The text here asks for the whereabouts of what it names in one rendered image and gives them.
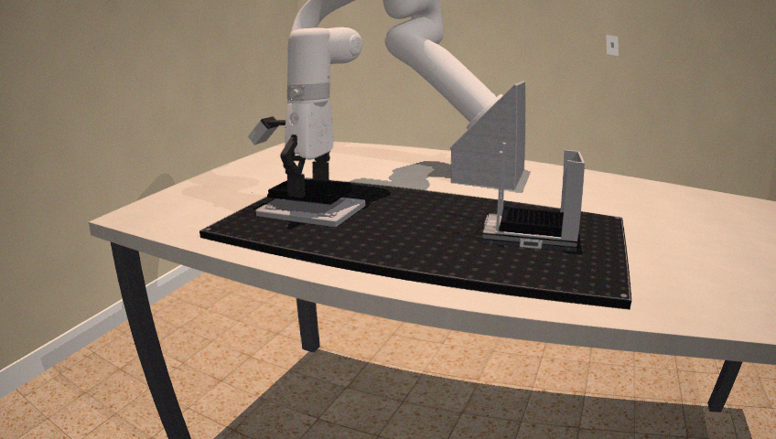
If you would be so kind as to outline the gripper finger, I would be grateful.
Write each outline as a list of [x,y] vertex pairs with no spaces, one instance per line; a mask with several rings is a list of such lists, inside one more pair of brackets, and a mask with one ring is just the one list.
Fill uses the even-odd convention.
[[[305,174],[302,174],[302,171],[306,159],[293,152],[296,146],[297,136],[292,134],[280,157],[287,174],[287,195],[289,197],[303,198],[305,196]],[[294,161],[299,161],[298,165]]]
[[315,158],[312,162],[313,180],[329,181],[329,153]]

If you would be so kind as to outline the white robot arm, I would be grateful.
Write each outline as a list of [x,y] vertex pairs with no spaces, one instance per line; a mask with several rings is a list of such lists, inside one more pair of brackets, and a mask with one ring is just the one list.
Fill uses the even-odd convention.
[[[348,63],[361,54],[362,40],[355,30],[317,28],[325,16],[353,1],[308,0],[297,13],[287,45],[289,101],[328,98],[330,64]],[[469,129],[502,94],[496,97],[438,45],[444,36],[439,0],[383,0],[383,5],[392,18],[411,17],[387,32],[385,46],[389,52],[442,94],[469,121]],[[266,142],[279,125],[286,125],[286,120],[264,118],[248,137],[254,145]]]

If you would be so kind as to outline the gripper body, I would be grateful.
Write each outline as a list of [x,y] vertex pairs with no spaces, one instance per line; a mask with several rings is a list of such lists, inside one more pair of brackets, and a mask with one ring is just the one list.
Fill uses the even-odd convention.
[[333,148],[333,122],[329,97],[309,101],[287,100],[287,103],[285,146],[295,134],[296,155],[312,160],[330,152]]

